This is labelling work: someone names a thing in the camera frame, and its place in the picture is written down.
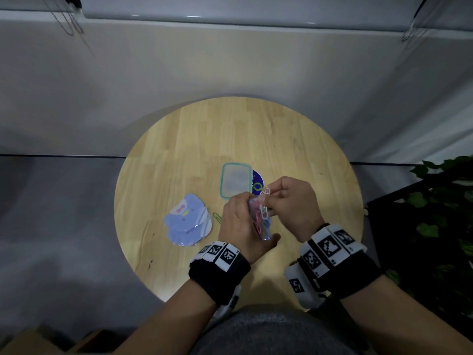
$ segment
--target rectangular plastic lid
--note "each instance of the rectangular plastic lid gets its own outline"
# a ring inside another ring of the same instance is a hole
[[[250,192],[253,169],[245,163],[225,163],[220,178],[220,196],[229,199],[234,195]]]

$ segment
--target black baseboard line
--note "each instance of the black baseboard line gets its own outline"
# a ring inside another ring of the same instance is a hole
[[[124,160],[122,156],[75,156],[75,155],[57,155],[57,154],[0,154],[0,157],[35,157],[35,158],[105,158]],[[352,166],[402,166],[415,167],[413,163],[372,163],[372,162],[350,162]]]

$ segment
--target blue disc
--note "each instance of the blue disc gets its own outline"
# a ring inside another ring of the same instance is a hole
[[[260,174],[253,169],[253,187],[251,188],[251,193],[254,195],[260,195],[263,188],[263,177],[261,177]]]

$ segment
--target wooden tabletop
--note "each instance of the wooden tabletop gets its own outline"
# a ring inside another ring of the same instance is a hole
[[[280,176],[310,182],[324,219],[339,223],[356,240],[363,230],[358,181],[335,141],[314,122],[279,104],[222,97],[182,107],[155,123],[127,156],[115,189],[115,226],[128,263],[145,285],[167,301],[189,278],[189,262],[217,239],[220,224],[193,247],[167,238],[164,216],[187,193],[209,213],[222,215],[220,173],[224,163],[253,167],[265,184]],[[299,307],[283,275],[299,257],[300,244],[274,219],[278,246],[256,262],[242,281],[237,308],[250,303]]]

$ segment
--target person's left hand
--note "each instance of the person's left hand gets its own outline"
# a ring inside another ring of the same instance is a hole
[[[277,233],[273,234],[270,240],[262,240],[259,237],[248,211],[248,199],[253,197],[251,193],[244,192],[230,198],[223,207],[219,232],[219,240],[240,249],[241,255],[250,264],[273,249],[281,239],[281,235]]]

